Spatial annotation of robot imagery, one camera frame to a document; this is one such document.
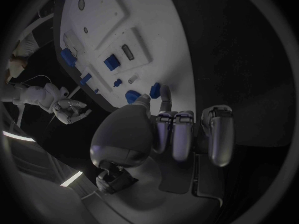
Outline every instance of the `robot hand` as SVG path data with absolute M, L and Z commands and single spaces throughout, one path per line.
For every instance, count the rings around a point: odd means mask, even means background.
M 80 114 L 81 109 L 85 107 L 86 104 L 80 101 L 62 99 L 54 104 L 53 111 L 61 122 L 70 124 L 77 122 L 90 114 L 91 110 L 87 110 L 85 113 Z

